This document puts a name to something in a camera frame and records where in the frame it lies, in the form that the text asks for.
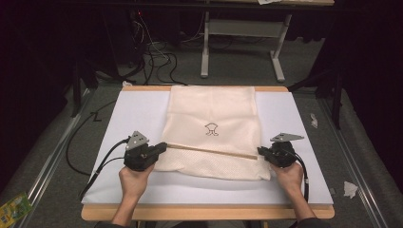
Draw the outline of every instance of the metal bracket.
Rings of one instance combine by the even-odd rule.
[[[292,135],[287,133],[279,133],[274,138],[270,139],[271,142],[289,142],[294,140],[302,140],[304,139],[303,136],[299,135]]]
[[[131,149],[139,147],[143,144],[146,144],[148,142],[149,142],[149,139],[146,136],[144,136],[142,133],[140,133],[138,131],[135,131],[135,132],[133,132],[133,135],[131,136],[130,140],[128,141],[125,149],[126,149],[126,151],[131,150]]]

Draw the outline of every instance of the gray carpet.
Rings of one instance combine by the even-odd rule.
[[[190,85],[289,86],[306,77],[322,44],[321,42],[303,44],[300,40],[286,42],[280,54],[286,82],[279,84],[275,80],[274,70],[268,59],[268,47],[274,46],[273,40],[256,42],[256,39],[241,38],[230,47],[221,49],[227,46],[226,42],[216,40],[211,45],[213,49],[210,51],[208,79],[200,78],[201,47],[186,45],[166,47],[163,52],[172,52],[178,57],[178,67],[173,74],[174,79]],[[155,59],[155,61],[155,64],[159,61],[163,63],[162,59]],[[159,71],[163,81],[169,81],[167,73],[171,68],[172,65]],[[121,68],[122,72],[128,70],[126,67]],[[144,76],[140,74],[133,79],[141,84]],[[156,77],[156,71],[150,82],[160,82]],[[91,93],[93,96],[90,97],[88,105],[82,112],[80,123],[91,111],[115,100],[120,89],[120,84],[101,81],[100,87]],[[383,227],[374,224],[359,194],[352,199],[343,197],[343,182],[353,181],[354,175],[348,168],[335,131],[328,122],[328,113],[322,107],[323,101],[317,100],[312,90],[312,88],[303,88],[295,93],[295,98],[324,178],[329,188],[336,190],[333,195],[336,215],[329,222],[333,227]],[[1,203],[22,191],[28,192],[34,184],[48,156],[54,151],[71,121],[69,117],[72,111],[71,92],[67,98],[69,104],[42,134],[20,169],[16,171],[13,180],[0,196]],[[112,110],[113,104],[101,110],[98,115],[101,121],[89,120],[71,142],[70,160],[78,169],[91,172]],[[316,114],[319,122],[318,129],[310,125],[310,113]],[[357,166],[369,183],[382,216],[389,227],[402,227],[403,218],[399,214],[403,209],[402,195],[376,155],[346,94],[343,94],[343,107],[340,114],[340,132],[350,150],[354,152]],[[71,170],[64,156],[60,159],[50,182],[45,186],[46,191],[25,227],[93,227],[95,225],[95,222],[81,219],[82,204],[78,200],[78,194],[88,181],[88,177]],[[269,221],[270,227],[288,227],[291,223],[291,220]]]

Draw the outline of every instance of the wooden table edge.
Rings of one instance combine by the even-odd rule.
[[[84,220],[112,220],[119,204],[85,204]],[[320,219],[335,216],[333,205],[311,205]],[[294,219],[290,205],[137,205],[133,220]]]
[[[221,86],[221,87],[245,87],[243,85],[207,85],[207,86]],[[134,85],[125,86],[122,91],[169,91],[171,85]],[[288,92],[285,86],[255,86],[255,90],[259,92]]]

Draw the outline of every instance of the human hand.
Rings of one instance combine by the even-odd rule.
[[[270,166],[277,174],[279,185],[287,194],[292,195],[296,192],[301,192],[300,187],[302,184],[303,170],[300,164],[294,162],[284,168],[279,168],[272,163]]]
[[[154,168],[154,164],[143,172],[136,172],[124,167],[119,172],[119,179],[123,191],[122,202],[112,219],[112,224],[128,226],[130,224],[134,208],[145,191],[148,176]]]
[[[154,164],[143,172],[137,172],[124,167],[119,172],[123,191],[123,200],[138,200],[145,191],[148,176],[154,169]]]

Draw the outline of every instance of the desk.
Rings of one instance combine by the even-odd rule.
[[[239,2],[247,4],[257,4],[258,0],[215,0],[217,2]],[[334,0],[313,0],[313,1],[281,1],[280,4],[288,5],[310,5],[310,6],[332,6]],[[255,36],[255,37],[272,37],[278,38],[278,44],[275,50],[270,50],[270,58],[277,80],[282,83],[285,81],[281,65],[279,63],[279,53],[284,42],[285,35],[290,26],[292,14],[287,14],[283,22],[259,22],[259,21],[239,21],[239,20],[221,20],[211,19],[209,12],[204,15],[204,47],[201,57],[201,77],[208,77],[208,59],[209,48],[208,39],[210,34],[220,35],[238,35],[238,36]]]
[[[99,165],[105,153],[115,142],[120,138],[126,138],[134,129],[145,134],[150,144],[158,143],[162,135],[169,88],[169,86],[131,86],[123,89],[115,105],[95,166]],[[259,116],[271,117],[260,118],[262,126],[271,126],[262,128],[262,144],[270,145],[268,136],[277,135],[279,130],[305,137],[302,141],[293,142],[293,145],[304,159],[308,175],[312,180],[310,181],[310,203],[319,218],[332,218],[335,214],[333,201],[297,107],[295,103],[293,104],[292,94],[287,92],[285,87],[256,87],[256,91]],[[281,97],[288,97],[287,100],[292,102],[279,99]],[[269,105],[270,108],[262,108],[262,104]],[[275,114],[279,109],[283,115]],[[112,153],[110,158],[121,157],[122,150],[124,147],[117,147],[117,151],[121,152]],[[83,219],[112,219],[122,196],[118,178],[118,172],[122,167],[123,163],[116,161],[104,168],[83,199]],[[295,217],[290,203],[287,202],[288,199],[280,190],[275,178],[270,181],[233,181],[186,175],[178,178],[180,175],[175,172],[153,172],[133,219],[292,219]],[[215,189],[205,187],[208,184],[213,184]]]

